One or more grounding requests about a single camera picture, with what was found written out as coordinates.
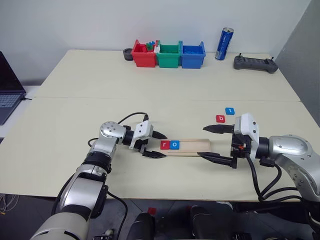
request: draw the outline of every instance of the blue letter block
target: blue letter block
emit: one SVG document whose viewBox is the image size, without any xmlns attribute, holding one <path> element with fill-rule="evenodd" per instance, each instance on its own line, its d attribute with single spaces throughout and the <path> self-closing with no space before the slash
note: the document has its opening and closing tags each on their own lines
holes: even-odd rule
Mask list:
<svg viewBox="0 0 320 240">
<path fill-rule="evenodd" d="M 226 107 L 225 114 L 227 115 L 235 115 L 235 109 L 233 107 Z"/>
<path fill-rule="evenodd" d="M 178 150 L 180 142 L 178 140 L 170 141 L 170 149 Z"/>
</svg>

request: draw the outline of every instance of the laptop screen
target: laptop screen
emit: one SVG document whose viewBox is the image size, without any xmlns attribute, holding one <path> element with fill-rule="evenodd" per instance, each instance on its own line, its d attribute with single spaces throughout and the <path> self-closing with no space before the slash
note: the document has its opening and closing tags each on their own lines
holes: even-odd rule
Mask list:
<svg viewBox="0 0 320 240">
<path fill-rule="evenodd" d="M 0 51 L 0 93 L 25 93 L 14 71 Z"/>
</svg>

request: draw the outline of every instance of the laptop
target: laptop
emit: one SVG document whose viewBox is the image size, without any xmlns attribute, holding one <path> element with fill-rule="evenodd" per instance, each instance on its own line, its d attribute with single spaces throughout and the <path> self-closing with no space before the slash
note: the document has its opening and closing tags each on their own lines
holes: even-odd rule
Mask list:
<svg viewBox="0 0 320 240">
<path fill-rule="evenodd" d="M 26 95 L 26 91 L 0 51 L 0 125 L 6 120 Z"/>
</svg>

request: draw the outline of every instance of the white wall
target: white wall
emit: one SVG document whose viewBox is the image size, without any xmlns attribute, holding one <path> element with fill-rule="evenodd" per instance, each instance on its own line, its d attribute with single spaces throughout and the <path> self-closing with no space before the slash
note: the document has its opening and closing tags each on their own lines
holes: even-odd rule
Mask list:
<svg viewBox="0 0 320 240">
<path fill-rule="evenodd" d="M 18 78 L 43 80 L 68 49 L 122 50 L 159 39 L 277 56 L 310 0 L 0 0 L 0 50 Z"/>
</svg>

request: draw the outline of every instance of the blue bin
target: blue bin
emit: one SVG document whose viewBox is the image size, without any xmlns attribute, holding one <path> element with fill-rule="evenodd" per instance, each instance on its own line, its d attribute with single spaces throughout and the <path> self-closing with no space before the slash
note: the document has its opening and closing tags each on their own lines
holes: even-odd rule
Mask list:
<svg viewBox="0 0 320 240">
<path fill-rule="evenodd" d="M 182 41 L 179 41 L 181 49 L 181 66 L 183 69 L 200 69 L 204 63 L 206 56 L 205 45 L 202 41 L 199 46 L 187 46 L 183 45 Z"/>
</svg>

